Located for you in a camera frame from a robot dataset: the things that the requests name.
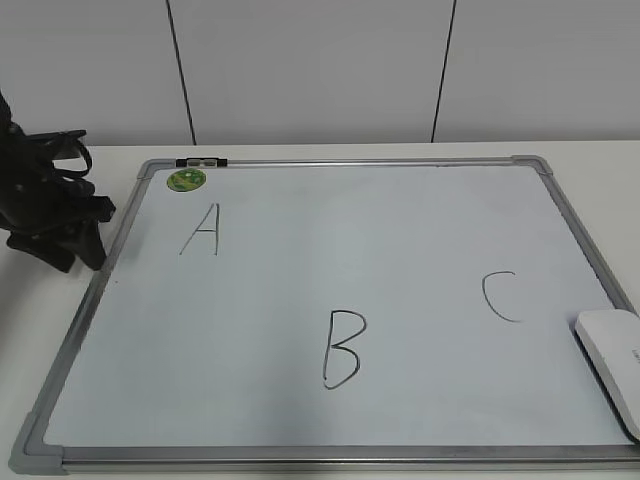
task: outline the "white device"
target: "white device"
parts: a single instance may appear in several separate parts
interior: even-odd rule
[[[576,333],[627,430],[640,441],[640,318],[626,310],[582,312]]]

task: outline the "whiteboard frame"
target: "whiteboard frame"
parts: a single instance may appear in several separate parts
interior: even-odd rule
[[[326,471],[348,469],[506,470],[640,468],[640,445],[593,446],[320,446],[320,447],[65,447],[48,445],[44,434],[110,274],[127,239],[153,175],[193,166],[278,167],[460,167],[535,169],[615,308],[635,313],[611,270],[555,181],[536,156],[461,159],[248,161],[221,158],[148,160],[138,174],[105,264],[93,276],[31,412],[15,441],[10,467],[17,473],[64,475],[114,471]]]

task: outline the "gray plastic corner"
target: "gray plastic corner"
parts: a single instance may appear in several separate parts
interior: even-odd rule
[[[152,158],[142,164],[138,172],[138,179],[150,179],[158,170],[175,167],[175,158]]]
[[[68,472],[62,468],[64,449],[59,445],[47,445],[42,436],[34,435],[37,420],[37,413],[27,414],[13,444],[9,468],[25,475],[67,475]]]
[[[538,155],[513,155],[513,163],[533,168],[538,175],[553,175],[553,170],[547,161]]]

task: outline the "round sticker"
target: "round sticker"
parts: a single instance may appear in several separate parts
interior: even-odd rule
[[[190,192],[200,188],[207,181],[207,176],[202,170],[185,168],[172,173],[167,179],[167,186],[174,192]]]

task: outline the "white table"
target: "white table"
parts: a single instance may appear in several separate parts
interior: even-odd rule
[[[535,154],[547,159],[566,196],[589,230],[630,300],[640,310],[640,141],[529,142],[394,145],[271,145],[93,147],[89,179],[118,207],[102,229],[109,244],[142,162],[149,158],[216,156],[230,159],[340,159],[495,157]],[[40,390],[92,272],[78,262],[61,274],[25,254],[0,249],[0,480],[9,470],[11,446]],[[326,474],[333,478],[389,478],[389,473]],[[228,478],[239,474],[189,474]],[[242,475],[264,478],[264,475]],[[310,476],[297,474],[295,477]],[[406,478],[640,479],[638,472],[412,472]],[[76,478],[157,478],[155,474],[77,475]]]

